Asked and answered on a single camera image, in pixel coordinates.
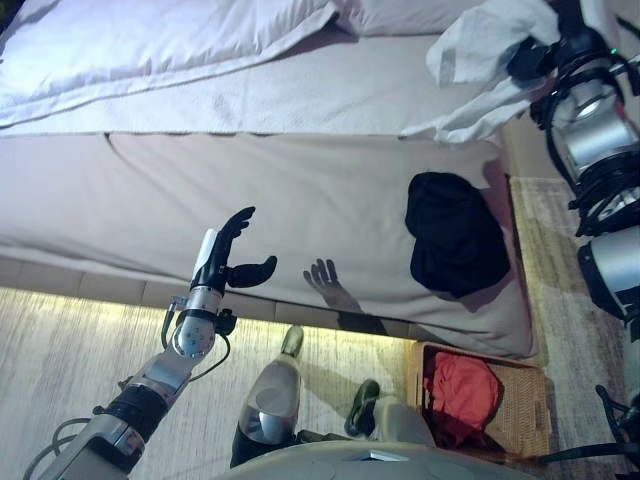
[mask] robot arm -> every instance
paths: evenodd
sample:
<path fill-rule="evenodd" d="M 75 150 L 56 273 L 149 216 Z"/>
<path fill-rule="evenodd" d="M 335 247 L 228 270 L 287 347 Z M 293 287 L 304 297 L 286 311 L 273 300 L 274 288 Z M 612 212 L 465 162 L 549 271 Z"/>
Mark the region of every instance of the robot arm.
<path fill-rule="evenodd" d="M 193 368 L 213 348 L 216 333 L 224 336 L 233 330 L 235 318 L 230 312 L 218 313 L 226 285 L 259 285 L 275 270 L 273 256 L 261 265 L 227 266 L 231 244 L 249 225 L 254 211 L 253 207 L 240 211 L 217 234 L 207 231 L 186 308 L 166 349 L 130 378 L 107 408 L 96 408 L 96 415 L 39 477 L 41 480 L 127 477 L 189 383 Z"/>
<path fill-rule="evenodd" d="M 618 75 L 625 73 L 632 94 L 640 96 L 640 56 L 627 61 L 617 52 L 615 18 L 603 0 L 560 0 L 554 5 L 561 40 L 533 49 L 529 40 L 509 71 L 516 80 L 527 80 L 557 69 L 552 91 L 532 104 L 531 117 L 544 131 L 551 160 L 575 195 L 569 208 L 580 216 L 576 236 L 595 237 L 578 251 L 591 298 L 625 325 L 629 407 L 617 425 L 610 424 L 616 438 L 638 442 L 640 131 L 626 115 Z M 613 419 L 607 406 L 611 402 L 599 394 Z M 640 457 L 629 458 L 640 466 Z"/>

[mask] white fabric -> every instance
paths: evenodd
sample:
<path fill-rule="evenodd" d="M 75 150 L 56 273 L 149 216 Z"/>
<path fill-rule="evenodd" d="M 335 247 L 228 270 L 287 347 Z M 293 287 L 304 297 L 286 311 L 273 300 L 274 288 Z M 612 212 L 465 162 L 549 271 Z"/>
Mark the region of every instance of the white fabric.
<path fill-rule="evenodd" d="M 528 36 L 544 44 L 559 40 L 557 16 L 544 0 L 489 0 L 464 12 L 429 49 L 427 67 L 445 91 L 452 84 L 476 83 L 483 92 L 403 134 L 451 143 L 482 139 L 526 110 L 545 81 L 516 85 L 506 66 Z"/>
<path fill-rule="evenodd" d="M 478 85 L 441 90 L 424 69 L 427 37 L 355 40 L 337 28 L 286 56 L 217 77 L 91 102 L 0 135 L 256 132 L 399 135 L 447 115 Z"/>
<path fill-rule="evenodd" d="M 230 265 L 274 254 L 278 267 L 267 283 L 242 292 L 325 307 L 302 272 L 331 258 L 364 312 L 418 322 L 463 348 L 527 356 L 535 344 L 497 156 L 487 143 L 363 136 L 3 138 L 0 162 L 11 175 L 0 176 L 0 252 L 186 280 L 206 229 L 255 205 Z M 511 271 L 459 302 L 436 297 L 410 274 L 407 190 L 425 170 L 467 178 L 503 227 Z"/>
<path fill-rule="evenodd" d="M 483 0 L 334 0 L 338 25 L 356 35 L 428 35 L 444 32 Z"/>
<path fill-rule="evenodd" d="M 264 62 L 334 13 L 329 0 L 27 0 L 2 37 L 0 125 Z"/>

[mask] mattress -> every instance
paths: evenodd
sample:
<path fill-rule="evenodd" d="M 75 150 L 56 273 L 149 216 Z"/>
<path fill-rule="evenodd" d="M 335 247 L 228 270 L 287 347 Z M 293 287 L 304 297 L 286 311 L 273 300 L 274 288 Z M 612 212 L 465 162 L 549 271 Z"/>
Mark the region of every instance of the mattress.
<path fill-rule="evenodd" d="M 453 148 L 376 136 L 4 138 L 0 161 L 10 174 L 0 179 L 0 255 L 186 284 L 205 230 L 255 205 L 230 264 L 276 255 L 278 267 L 270 281 L 239 293 L 326 308 L 303 272 L 331 259 L 367 314 L 415 322 L 463 348 L 527 356 L 536 345 L 498 154 L 489 143 Z M 411 277 L 407 188 L 423 171 L 457 173 L 485 196 L 511 259 L 494 287 L 447 301 Z"/>

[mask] wicker basket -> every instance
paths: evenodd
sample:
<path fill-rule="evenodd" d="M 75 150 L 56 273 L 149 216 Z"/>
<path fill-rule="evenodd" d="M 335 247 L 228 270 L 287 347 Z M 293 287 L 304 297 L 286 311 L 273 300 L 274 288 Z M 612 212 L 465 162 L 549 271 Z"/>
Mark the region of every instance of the wicker basket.
<path fill-rule="evenodd" d="M 504 452 L 461 449 L 463 453 L 494 462 L 545 455 L 550 450 L 550 415 L 546 379 L 542 369 L 501 357 L 480 355 L 435 343 L 414 343 L 407 350 L 407 403 L 424 413 L 425 359 L 435 352 L 450 352 L 483 360 L 504 386 L 504 395 L 485 433 Z"/>

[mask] robot leg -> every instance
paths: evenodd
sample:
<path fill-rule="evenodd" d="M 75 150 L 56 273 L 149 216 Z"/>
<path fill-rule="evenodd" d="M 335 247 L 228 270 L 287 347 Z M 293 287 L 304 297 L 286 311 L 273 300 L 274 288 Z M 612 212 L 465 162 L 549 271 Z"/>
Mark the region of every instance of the robot leg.
<path fill-rule="evenodd" d="M 231 468 L 294 444 L 301 386 L 297 357 L 302 340 L 302 328 L 291 327 L 280 355 L 253 384 L 238 419 Z"/>

